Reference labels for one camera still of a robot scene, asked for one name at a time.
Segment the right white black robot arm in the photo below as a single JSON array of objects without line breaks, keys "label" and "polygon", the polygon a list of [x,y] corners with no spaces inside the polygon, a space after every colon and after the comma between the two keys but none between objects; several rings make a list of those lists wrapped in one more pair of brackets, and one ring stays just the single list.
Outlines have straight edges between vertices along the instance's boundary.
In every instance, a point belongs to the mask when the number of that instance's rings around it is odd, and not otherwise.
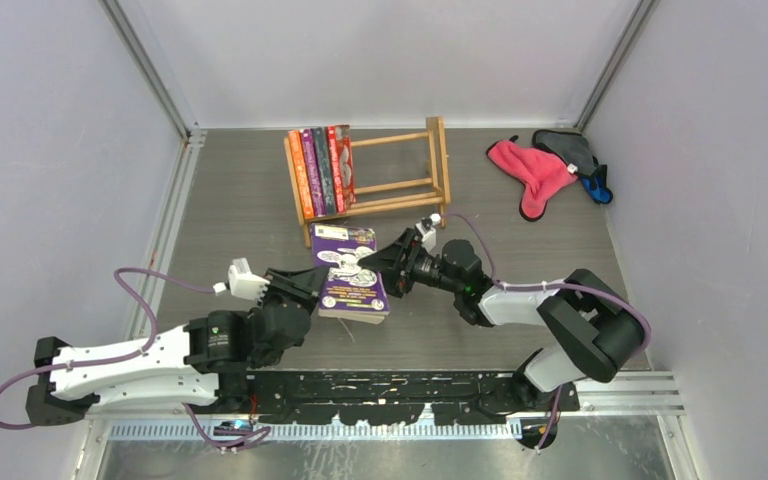
[{"label": "right white black robot arm", "polygon": [[393,297],[403,297],[416,284],[451,293],[454,309],[470,325],[546,328],[555,345],[532,354],[514,386],[516,400],[527,410],[542,409],[567,383],[611,382],[651,339],[642,315],[589,270],[554,282],[503,283],[485,272],[469,241],[450,240],[434,255],[427,237],[417,227],[408,228],[358,264],[378,273]]}]

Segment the purple book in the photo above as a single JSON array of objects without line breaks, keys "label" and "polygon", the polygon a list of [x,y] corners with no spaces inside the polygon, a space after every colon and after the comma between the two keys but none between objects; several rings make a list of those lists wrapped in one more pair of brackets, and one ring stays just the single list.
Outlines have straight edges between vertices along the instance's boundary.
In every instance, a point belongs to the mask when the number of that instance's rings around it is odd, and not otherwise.
[{"label": "purple book", "polygon": [[310,227],[314,265],[328,269],[318,313],[324,318],[380,324],[390,313],[379,273],[359,261],[377,250],[368,228],[317,223]]},{"label": "purple book", "polygon": [[314,215],[322,217],[326,214],[323,188],[320,180],[315,143],[311,129],[300,131],[302,150],[305,159],[309,188],[313,201]]}]

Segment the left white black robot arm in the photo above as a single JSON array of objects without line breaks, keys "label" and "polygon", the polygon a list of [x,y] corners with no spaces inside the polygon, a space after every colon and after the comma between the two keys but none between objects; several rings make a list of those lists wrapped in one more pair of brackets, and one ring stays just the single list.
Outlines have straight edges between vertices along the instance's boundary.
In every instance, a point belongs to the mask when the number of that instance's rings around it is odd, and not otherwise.
[{"label": "left white black robot arm", "polygon": [[42,338],[25,403],[30,423],[60,426],[88,414],[173,404],[198,413],[240,412],[253,397],[248,374],[277,365],[285,351],[303,344],[327,277],[325,267],[257,275],[239,258],[210,291],[254,301],[248,310],[215,310],[167,331],[149,312],[145,339],[103,346]]}]

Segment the floral Alcott book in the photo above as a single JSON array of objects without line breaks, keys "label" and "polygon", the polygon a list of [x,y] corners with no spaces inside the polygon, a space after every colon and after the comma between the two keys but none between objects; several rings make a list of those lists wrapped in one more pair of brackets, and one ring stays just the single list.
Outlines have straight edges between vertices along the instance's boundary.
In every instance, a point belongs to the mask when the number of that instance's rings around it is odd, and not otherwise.
[{"label": "floral Alcott book", "polygon": [[338,211],[333,185],[333,174],[331,170],[326,133],[323,127],[315,127],[313,129],[313,139],[316,149],[317,165],[319,168],[325,211],[327,215],[335,215],[338,213]]}]

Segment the red cartoon book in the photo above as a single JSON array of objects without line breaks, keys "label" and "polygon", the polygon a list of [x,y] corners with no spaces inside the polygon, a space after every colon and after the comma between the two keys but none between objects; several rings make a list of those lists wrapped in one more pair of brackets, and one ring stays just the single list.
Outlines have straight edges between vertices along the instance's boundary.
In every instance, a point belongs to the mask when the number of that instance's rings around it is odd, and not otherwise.
[{"label": "red cartoon book", "polygon": [[347,124],[328,126],[327,141],[337,211],[345,213],[356,201],[350,126]]}]

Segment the orange treehouse book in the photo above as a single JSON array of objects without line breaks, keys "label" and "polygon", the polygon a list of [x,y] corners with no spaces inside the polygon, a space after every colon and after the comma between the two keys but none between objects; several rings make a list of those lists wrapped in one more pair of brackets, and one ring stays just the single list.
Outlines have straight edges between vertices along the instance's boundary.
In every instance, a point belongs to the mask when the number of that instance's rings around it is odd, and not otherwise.
[{"label": "orange treehouse book", "polygon": [[293,178],[296,182],[296,191],[299,197],[302,218],[312,219],[315,214],[315,209],[307,176],[307,166],[302,151],[300,131],[290,130],[287,137],[290,151],[290,163]]}]

